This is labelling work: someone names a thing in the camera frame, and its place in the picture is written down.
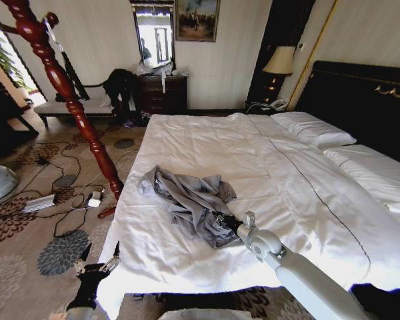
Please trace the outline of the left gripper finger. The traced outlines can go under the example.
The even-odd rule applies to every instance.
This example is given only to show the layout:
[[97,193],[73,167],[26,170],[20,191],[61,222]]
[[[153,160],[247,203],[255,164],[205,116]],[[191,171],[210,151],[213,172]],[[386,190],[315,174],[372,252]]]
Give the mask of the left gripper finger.
[[75,272],[77,275],[80,275],[85,272],[85,263],[89,256],[89,252],[91,250],[92,243],[89,243],[86,248],[81,253],[81,256],[76,260],[74,264]]
[[108,260],[102,267],[102,271],[113,271],[119,264],[120,243],[117,242],[112,258]]

